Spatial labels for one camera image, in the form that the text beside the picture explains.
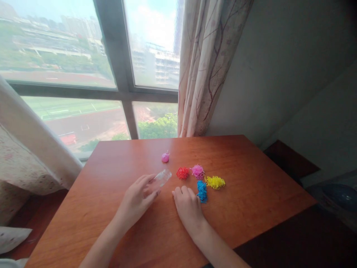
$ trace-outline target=wooden table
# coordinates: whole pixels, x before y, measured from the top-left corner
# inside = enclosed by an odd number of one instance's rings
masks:
[[[170,161],[161,155],[170,151]],[[314,205],[316,201],[242,135],[100,142],[79,174],[26,267],[78,267],[114,216],[125,190],[142,174],[171,170],[154,204],[119,243],[111,267],[201,267],[208,261],[178,218],[171,191],[197,192],[179,167],[203,166],[226,181],[208,187],[203,213],[235,248]]]

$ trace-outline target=hand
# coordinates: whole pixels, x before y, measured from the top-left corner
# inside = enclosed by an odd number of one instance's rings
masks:
[[[208,224],[201,210],[201,201],[191,188],[182,186],[172,191],[177,213],[187,232],[194,239],[205,224]]]
[[[150,207],[160,190],[145,194],[147,186],[154,181],[156,174],[142,175],[125,192],[123,201],[114,216],[115,221],[124,224],[129,230]]]

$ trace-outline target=small pink object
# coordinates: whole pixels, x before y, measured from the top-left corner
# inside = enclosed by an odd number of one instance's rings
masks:
[[[161,161],[164,162],[164,163],[167,163],[168,159],[169,159],[169,155],[170,154],[168,153],[168,151],[167,151],[167,153],[162,154]]]
[[[195,165],[192,170],[192,175],[196,177],[196,179],[203,179],[205,176],[205,172],[203,171],[203,167],[200,165]]]

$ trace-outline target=window frame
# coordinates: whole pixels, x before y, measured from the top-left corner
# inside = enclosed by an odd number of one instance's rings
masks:
[[[7,80],[20,96],[121,101],[132,140],[139,139],[133,101],[178,103],[178,90],[136,86],[123,0],[93,0],[116,88]]]

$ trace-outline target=curtain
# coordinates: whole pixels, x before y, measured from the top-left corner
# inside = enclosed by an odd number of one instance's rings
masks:
[[[69,189],[81,162],[0,76],[0,225],[31,193]]]
[[[185,2],[178,136],[207,131],[253,0]]]

